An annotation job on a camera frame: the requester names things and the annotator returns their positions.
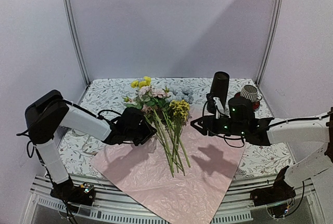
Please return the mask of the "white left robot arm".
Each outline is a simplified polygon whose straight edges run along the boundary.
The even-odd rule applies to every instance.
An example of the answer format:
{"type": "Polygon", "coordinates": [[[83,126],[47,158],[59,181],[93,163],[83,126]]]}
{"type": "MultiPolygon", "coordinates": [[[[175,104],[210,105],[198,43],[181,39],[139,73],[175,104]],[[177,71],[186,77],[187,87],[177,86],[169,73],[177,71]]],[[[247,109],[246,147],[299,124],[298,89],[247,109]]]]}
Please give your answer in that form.
{"type": "Polygon", "coordinates": [[[25,110],[28,135],[37,149],[57,191],[66,200],[77,196],[77,188],[70,178],[53,141],[59,127],[71,128],[90,135],[107,145],[132,143],[145,144],[157,131],[137,108],[126,108],[112,120],[65,100],[61,93],[52,90],[25,110]]]}

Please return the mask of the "pink wrapping paper sheet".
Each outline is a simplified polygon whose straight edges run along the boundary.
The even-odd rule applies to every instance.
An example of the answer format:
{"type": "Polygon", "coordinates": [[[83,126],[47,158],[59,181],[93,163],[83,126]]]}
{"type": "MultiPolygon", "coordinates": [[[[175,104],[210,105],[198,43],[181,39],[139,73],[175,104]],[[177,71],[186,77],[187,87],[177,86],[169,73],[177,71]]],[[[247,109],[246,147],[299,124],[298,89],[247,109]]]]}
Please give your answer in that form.
{"type": "Polygon", "coordinates": [[[170,223],[210,223],[241,161],[241,142],[232,147],[219,137],[185,126],[181,140],[190,167],[171,176],[156,139],[143,146],[106,146],[91,165],[117,188],[170,223]]]}

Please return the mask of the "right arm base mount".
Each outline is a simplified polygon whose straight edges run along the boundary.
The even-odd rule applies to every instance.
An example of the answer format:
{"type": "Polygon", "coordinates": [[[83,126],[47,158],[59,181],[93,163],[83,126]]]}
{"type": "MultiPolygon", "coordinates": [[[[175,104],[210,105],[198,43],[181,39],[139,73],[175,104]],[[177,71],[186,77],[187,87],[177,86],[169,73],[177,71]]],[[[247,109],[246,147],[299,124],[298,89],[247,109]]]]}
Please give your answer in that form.
{"type": "MultiPolygon", "coordinates": [[[[270,187],[257,188],[250,192],[250,199],[255,206],[267,205],[276,202],[293,199],[296,196],[293,187],[289,186],[285,181],[285,173],[289,166],[284,167],[274,180],[270,187]]],[[[290,209],[289,204],[282,204],[268,208],[268,213],[274,218],[285,217],[290,209]]]]}

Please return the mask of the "flower bouquet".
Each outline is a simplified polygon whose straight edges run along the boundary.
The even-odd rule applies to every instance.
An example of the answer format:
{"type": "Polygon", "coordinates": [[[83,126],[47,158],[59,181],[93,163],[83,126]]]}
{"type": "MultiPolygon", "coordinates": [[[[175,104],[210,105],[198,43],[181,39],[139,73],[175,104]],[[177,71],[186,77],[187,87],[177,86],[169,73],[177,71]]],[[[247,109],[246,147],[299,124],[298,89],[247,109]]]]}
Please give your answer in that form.
{"type": "Polygon", "coordinates": [[[156,87],[148,76],[133,80],[131,87],[135,89],[135,96],[124,97],[125,106],[141,110],[145,120],[157,130],[156,138],[165,152],[171,176],[176,172],[184,175],[181,154],[188,167],[190,162],[181,134],[190,119],[191,91],[156,87]]]}

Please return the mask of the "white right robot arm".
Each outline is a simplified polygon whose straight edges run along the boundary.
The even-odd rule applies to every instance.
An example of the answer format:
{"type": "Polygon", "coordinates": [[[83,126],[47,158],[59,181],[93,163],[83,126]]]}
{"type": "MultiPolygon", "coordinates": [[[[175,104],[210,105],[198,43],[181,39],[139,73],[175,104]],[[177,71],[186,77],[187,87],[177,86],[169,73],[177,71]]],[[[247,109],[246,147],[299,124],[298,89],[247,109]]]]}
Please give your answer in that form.
{"type": "Polygon", "coordinates": [[[214,107],[214,114],[203,114],[190,123],[204,136],[217,136],[224,140],[236,136],[242,142],[256,146],[282,142],[323,144],[303,160],[278,173],[274,186],[269,190],[269,197],[273,201],[280,201],[289,193],[289,188],[332,167],[332,111],[310,117],[256,118],[252,102],[243,97],[228,101],[228,115],[220,111],[219,103],[215,103],[214,107]]]}

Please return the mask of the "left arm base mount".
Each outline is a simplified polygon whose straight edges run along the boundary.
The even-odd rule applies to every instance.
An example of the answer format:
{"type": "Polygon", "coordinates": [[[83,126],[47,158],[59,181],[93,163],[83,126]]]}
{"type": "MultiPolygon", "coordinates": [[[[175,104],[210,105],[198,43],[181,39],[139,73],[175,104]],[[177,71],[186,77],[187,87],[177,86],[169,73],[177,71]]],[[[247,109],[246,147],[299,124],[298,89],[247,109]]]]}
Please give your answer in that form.
{"type": "Polygon", "coordinates": [[[54,198],[86,206],[92,206],[94,202],[96,192],[94,186],[90,183],[85,182],[75,186],[69,177],[68,180],[62,183],[52,182],[52,185],[50,195],[54,198]]]}

